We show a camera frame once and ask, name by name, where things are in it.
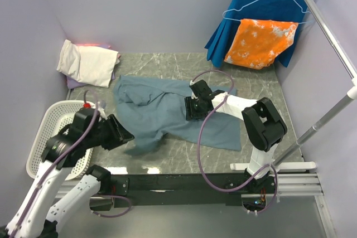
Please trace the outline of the grey-blue t shirt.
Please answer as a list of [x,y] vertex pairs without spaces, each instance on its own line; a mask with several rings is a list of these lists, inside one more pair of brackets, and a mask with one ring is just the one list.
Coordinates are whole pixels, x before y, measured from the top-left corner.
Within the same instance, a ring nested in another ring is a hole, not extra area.
[[117,118],[134,135],[134,147],[126,154],[137,156],[158,149],[164,135],[191,143],[240,151],[240,120],[214,113],[207,123],[186,120],[188,81],[153,77],[121,76],[113,89]]

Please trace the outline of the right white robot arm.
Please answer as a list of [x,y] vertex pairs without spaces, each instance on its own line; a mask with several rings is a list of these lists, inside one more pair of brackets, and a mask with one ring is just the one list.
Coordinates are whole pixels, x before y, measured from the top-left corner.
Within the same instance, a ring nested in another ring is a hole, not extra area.
[[212,91],[204,80],[190,81],[192,95],[185,98],[186,119],[202,119],[199,139],[213,113],[223,113],[240,119],[253,145],[245,173],[245,187],[257,193],[264,187],[264,177],[270,170],[274,151],[287,134],[287,126],[269,98],[245,99],[226,91]]

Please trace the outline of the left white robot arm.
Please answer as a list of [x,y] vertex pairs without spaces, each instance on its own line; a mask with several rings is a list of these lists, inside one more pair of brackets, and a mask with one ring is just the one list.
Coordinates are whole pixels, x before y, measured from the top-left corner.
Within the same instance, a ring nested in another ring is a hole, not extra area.
[[77,161],[88,149],[112,150],[134,139],[111,114],[81,108],[73,121],[45,145],[37,175],[13,219],[1,227],[1,237],[57,237],[66,220],[96,194],[113,197],[111,173],[91,166],[82,179],[58,202],[56,195]]

